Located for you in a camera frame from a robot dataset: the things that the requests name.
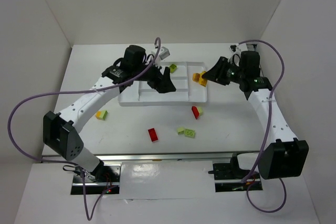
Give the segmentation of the orange lego piece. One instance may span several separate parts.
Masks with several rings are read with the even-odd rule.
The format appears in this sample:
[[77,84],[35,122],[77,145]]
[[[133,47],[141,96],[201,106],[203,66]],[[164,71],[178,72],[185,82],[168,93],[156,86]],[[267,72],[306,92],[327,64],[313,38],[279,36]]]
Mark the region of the orange lego piece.
[[199,78],[198,78],[198,83],[204,87],[207,86],[207,79],[204,78],[204,74],[206,72],[205,71],[202,71],[200,74],[199,74]]

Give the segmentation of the orange yellow lego brick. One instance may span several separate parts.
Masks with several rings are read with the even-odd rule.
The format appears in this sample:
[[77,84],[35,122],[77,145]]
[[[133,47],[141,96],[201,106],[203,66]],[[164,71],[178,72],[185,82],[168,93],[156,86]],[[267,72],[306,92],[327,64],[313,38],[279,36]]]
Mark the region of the orange yellow lego brick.
[[199,73],[193,73],[192,80],[194,82],[199,82],[200,74]]

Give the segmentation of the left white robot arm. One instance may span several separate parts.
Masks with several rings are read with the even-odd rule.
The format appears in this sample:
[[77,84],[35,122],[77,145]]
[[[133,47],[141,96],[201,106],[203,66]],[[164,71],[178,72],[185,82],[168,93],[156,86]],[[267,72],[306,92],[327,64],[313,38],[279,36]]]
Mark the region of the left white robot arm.
[[112,175],[111,169],[85,148],[79,133],[99,109],[134,81],[144,81],[158,93],[176,91],[169,68],[160,65],[160,61],[169,55],[170,52],[165,47],[157,49],[155,55],[147,55],[140,46],[128,46],[124,56],[102,73],[89,93],[58,113],[45,114],[44,144],[66,161],[74,163],[75,172],[79,175],[87,175],[93,181],[103,181]]

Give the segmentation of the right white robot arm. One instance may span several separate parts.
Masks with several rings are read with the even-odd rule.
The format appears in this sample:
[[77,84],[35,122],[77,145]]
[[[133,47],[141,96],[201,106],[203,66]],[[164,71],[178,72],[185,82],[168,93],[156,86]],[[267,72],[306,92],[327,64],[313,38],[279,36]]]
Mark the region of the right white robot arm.
[[260,55],[255,51],[243,51],[239,62],[220,57],[204,78],[226,86],[239,85],[246,100],[252,105],[265,130],[259,153],[234,153],[234,170],[242,171],[246,181],[253,173],[263,179],[298,177],[301,175],[309,146],[299,140],[286,122],[274,97],[274,86],[260,75]]

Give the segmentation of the green lego in tray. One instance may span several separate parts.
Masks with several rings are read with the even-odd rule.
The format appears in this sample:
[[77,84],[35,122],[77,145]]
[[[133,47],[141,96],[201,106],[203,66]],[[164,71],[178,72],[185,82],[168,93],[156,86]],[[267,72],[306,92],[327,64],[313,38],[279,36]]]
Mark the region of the green lego in tray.
[[177,65],[175,64],[171,64],[169,66],[169,69],[170,69],[170,73],[174,73],[176,70],[177,70]]

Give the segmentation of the red rectangular lego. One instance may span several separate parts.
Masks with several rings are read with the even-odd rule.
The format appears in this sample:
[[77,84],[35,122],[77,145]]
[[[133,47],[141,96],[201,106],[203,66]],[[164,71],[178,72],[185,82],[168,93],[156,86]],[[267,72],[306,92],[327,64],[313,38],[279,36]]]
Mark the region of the red rectangular lego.
[[148,134],[151,142],[156,142],[159,140],[155,128],[148,129]]

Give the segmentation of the pale green lego pair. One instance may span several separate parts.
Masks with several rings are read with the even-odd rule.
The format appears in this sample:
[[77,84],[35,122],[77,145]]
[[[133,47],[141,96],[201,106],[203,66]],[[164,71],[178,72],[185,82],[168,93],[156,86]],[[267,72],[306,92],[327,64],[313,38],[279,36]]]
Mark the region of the pale green lego pair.
[[196,135],[196,132],[192,129],[187,129],[184,127],[178,127],[176,130],[178,135],[184,135],[185,137],[189,137],[189,138],[194,138]]

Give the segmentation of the yellow and green lego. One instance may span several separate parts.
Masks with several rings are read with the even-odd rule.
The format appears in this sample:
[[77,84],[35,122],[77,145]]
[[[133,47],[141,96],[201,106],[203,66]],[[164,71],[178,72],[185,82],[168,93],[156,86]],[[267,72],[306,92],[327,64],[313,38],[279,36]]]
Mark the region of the yellow and green lego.
[[101,111],[98,111],[95,114],[95,117],[98,120],[103,120],[104,121],[106,119],[107,115],[108,115],[108,111],[107,110],[101,110]]

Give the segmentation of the aluminium rail right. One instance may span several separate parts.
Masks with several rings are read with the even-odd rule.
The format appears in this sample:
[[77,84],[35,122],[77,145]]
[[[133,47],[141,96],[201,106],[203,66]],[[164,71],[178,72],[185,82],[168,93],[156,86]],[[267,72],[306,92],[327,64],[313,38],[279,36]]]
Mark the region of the aluminium rail right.
[[265,93],[265,95],[269,95],[268,98],[262,102],[260,101],[260,103],[258,105],[262,105],[262,104],[268,104],[267,106],[262,106],[262,108],[264,109],[264,112],[267,112],[267,123],[265,124],[265,135],[264,135],[264,139],[262,142],[262,145],[260,147],[260,151],[257,157],[257,160],[259,160],[261,158],[262,153],[264,152],[264,149],[266,147],[267,141],[268,141],[268,137],[270,136],[270,131],[271,131],[271,127],[273,126],[273,120],[276,118],[275,116],[273,116],[272,114],[272,110],[274,107],[278,108],[278,105],[276,103],[275,98],[273,97],[274,95],[274,91],[276,89],[276,87],[278,86],[278,84],[281,82],[284,73],[285,73],[285,63],[283,61],[283,58],[281,56],[281,54],[279,53],[279,51],[270,43],[263,41],[263,40],[259,40],[259,39],[252,39],[252,40],[247,40],[245,41],[245,43],[247,44],[256,44],[256,43],[262,43],[268,47],[270,47],[278,56],[280,63],[281,63],[281,74],[280,77],[278,78],[278,80],[276,81],[276,83],[272,86],[271,90],[269,91],[268,89],[266,90],[260,90],[258,92],[256,92],[256,97],[257,98],[261,98],[261,94]]

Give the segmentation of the aluminium rail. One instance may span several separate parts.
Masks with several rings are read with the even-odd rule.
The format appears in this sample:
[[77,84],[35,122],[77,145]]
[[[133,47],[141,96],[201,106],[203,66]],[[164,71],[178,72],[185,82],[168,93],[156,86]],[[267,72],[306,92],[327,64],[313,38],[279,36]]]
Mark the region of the aluminium rail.
[[230,159],[234,153],[245,154],[257,152],[200,152],[200,153],[141,153],[141,154],[111,154],[97,155],[104,162],[126,161],[191,161],[191,160],[215,160]]
[[260,103],[258,105],[262,105],[262,104],[268,104],[267,106],[262,106],[262,108],[264,109],[264,112],[267,112],[267,123],[265,124],[265,135],[264,135],[264,139],[262,142],[262,145],[260,147],[260,151],[257,157],[257,160],[259,160],[261,158],[262,153],[264,152],[264,149],[266,147],[267,141],[268,141],[268,137],[270,136],[270,131],[271,131],[271,127],[273,126],[273,120],[276,118],[275,116],[273,116],[272,114],[272,110],[274,107],[278,108],[278,105],[276,103],[275,98],[273,97],[274,95],[274,91],[276,89],[276,87],[278,86],[278,84],[281,82],[284,73],[285,73],[285,63],[283,61],[283,58],[281,56],[281,54],[279,53],[279,51],[270,43],[263,41],[263,40],[259,40],[259,39],[252,39],[252,40],[247,40],[245,41],[245,43],[247,44],[256,44],[256,43],[262,43],[268,47],[270,47],[278,56],[280,63],[281,63],[281,74],[280,77],[278,78],[278,80],[276,81],[276,83],[272,86],[271,90],[269,91],[268,89],[266,90],[260,90],[258,92],[256,92],[256,97],[257,98],[261,98],[261,94],[265,93],[265,95],[269,95],[268,98],[262,102],[260,101]]

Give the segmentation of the aluminium rail front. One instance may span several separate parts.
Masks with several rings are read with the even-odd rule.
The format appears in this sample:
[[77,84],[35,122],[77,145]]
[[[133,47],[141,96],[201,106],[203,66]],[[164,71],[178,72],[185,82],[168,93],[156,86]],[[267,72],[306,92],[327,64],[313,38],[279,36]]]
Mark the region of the aluminium rail front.
[[234,153],[245,154],[257,152],[200,152],[200,153],[141,153],[141,154],[111,154],[97,155],[104,162],[126,161],[191,161],[191,160],[215,160],[230,159]]

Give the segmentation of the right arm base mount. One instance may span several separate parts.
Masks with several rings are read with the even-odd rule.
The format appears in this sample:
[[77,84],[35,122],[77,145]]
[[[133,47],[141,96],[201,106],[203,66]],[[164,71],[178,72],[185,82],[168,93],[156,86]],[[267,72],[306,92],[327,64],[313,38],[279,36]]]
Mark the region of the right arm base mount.
[[213,163],[212,170],[208,174],[213,175],[216,193],[239,192],[250,190],[263,190],[260,175],[252,175],[246,182],[241,180],[249,173],[249,170],[241,169],[238,165],[237,155],[234,154],[229,162]]

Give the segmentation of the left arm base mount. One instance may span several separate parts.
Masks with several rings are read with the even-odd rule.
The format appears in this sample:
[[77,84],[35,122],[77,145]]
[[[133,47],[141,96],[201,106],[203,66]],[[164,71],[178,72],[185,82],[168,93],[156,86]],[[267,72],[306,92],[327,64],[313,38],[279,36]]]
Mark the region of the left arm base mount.
[[[73,175],[70,194],[83,195],[80,169],[72,165],[64,165],[62,170],[70,172]],[[104,172],[98,179],[89,174],[87,171],[84,171],[84,175],[87,195],[99,195],[107,189],[107,195],[119,194],[121,164],[105,165]]]

